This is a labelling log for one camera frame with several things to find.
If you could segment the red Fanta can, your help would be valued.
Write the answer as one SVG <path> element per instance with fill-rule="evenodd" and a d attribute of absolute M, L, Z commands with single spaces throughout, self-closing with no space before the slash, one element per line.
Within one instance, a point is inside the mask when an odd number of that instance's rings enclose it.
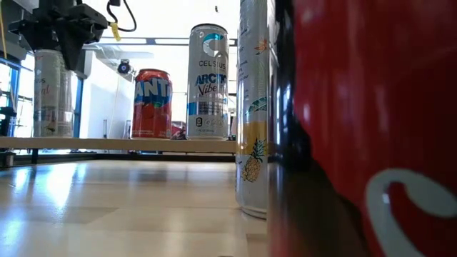
<path fill-rule="evenodd" d="M 172 93 L 172 82 L 166 71 L 139 71 L 135 78 L 132 138 L 171 138 Z"/>

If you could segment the black equipment stand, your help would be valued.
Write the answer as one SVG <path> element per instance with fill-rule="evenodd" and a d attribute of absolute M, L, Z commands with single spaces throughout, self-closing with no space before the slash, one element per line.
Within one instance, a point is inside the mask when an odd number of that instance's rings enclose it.
<path fill-rule="evenodd" d="M 16 118 L 17 112 L 13 107 L 0 107 L 0 115 L 4 115 L 3 118 L 0 118 L 0 136 L 8 136 L 11 121 Z"/>

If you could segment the red Coca-Cola can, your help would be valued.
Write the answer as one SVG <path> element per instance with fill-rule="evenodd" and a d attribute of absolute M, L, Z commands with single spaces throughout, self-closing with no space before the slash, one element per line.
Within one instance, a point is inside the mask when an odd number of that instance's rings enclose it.
<path fill-rule="evenodd" d="M 457 257 L 457 0 L 269 0 L 270 257 Z"/>

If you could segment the white tall can pink lettering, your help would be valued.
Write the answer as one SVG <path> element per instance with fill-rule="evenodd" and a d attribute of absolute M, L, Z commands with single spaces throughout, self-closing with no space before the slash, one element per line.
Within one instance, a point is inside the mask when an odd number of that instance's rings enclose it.
<path fill-rule="evenodd" d="M 35 51 L 34 137 L 71 138 L 74 109 L 71 92 L 73 72 L 56 50 Z"/>

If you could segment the red storage bins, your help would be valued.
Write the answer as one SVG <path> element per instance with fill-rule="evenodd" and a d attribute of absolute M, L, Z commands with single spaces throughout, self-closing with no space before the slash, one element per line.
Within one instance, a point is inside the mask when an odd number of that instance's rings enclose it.
<path fill-rule="evenodd" d="M 173 121 L 171 126 L 172 140 L 186 140 L 186 123 L 183 121 Z"/>

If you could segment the dark grey canister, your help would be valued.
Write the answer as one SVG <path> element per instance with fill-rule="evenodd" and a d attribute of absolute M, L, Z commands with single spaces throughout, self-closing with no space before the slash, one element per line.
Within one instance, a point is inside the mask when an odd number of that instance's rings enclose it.
<path fill-rule="evenodd" d="M 0 168 L 9 168 L 14 165 L 15 153 L 10 151 L 0 152 Z"/>

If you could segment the black metal shelf end frame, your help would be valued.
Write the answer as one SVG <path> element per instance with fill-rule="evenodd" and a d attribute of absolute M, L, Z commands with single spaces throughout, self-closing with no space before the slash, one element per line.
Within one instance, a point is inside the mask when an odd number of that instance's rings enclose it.
<path fill-rule="evenodd" d="M 3 58 L 0 58 L 0 62 L 4 62 L 6 65 L 8 65 L 8 62 L 6 59 L 3 59 Z M 15 104 L 15 100 L 11 100 L 11 106 L 9 107 L 13 107 L 12 104 Z M 10 125 L 9 127 L 9 135 L 8 136 L 0 136 L 0 137 L 9 137 L 10 136 L 10 130 L 11 128 L 13 128 L 14 125 Z M 9 148 L 7 147 L 3 147 L 3 146 L 0 146 L 0 152 L 5 152 L 5 151 L 10 151 Z M 37 164 L 38 163 L 38 158 L 39 158 L 39 150 L 37 148 L 33 148 L 31 150 L 31 164 Z"/>

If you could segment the Celsius Arctic Vibe can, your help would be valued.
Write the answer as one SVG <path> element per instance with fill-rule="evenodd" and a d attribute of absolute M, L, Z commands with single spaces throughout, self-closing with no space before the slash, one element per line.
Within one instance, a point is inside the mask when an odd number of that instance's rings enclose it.
<path fill-rule="evenodd" d="M 223 141 L 228 137 L 229 42 L 227 30 L 199 24 L 189 37 L 186 137 Z"/>

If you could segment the black metal table frame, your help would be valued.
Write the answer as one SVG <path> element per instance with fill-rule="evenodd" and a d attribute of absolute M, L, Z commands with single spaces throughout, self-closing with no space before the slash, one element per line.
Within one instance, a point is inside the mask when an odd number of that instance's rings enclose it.
<path fill-rule="evenodd" d="M 68 153 L 39 154 L 38 163 L 68 163 L 73 161 L 183 161 L 183 162 L 226 162 L 233 163 L 234 156 L 196 156 L 196 155 L 139 155 L 120 153 Z M 32 165 L 31 155 L 16 155 L 15 165 Z"/>

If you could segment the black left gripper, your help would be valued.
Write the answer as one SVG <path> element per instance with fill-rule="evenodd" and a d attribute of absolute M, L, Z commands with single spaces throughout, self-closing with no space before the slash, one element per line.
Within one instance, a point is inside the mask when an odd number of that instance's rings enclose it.
<path fill-rule="evenodd" d="M 83 46 L 99 41 L 107 27 L 105 16 L 87 4 L 40 3 L 8 30 L 24 37 L 33 50 L 60 50 L 66 68 L 75 71 Z"/>

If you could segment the Celsius can pineapple print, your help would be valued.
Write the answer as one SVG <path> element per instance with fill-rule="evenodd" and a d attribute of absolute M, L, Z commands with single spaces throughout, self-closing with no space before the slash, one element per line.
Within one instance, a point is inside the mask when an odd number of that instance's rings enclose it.
<path fill-rule="evenodd" d="M 266 218 L 268 0 L 240 0 L 237 53 L 236 201 Z"/>

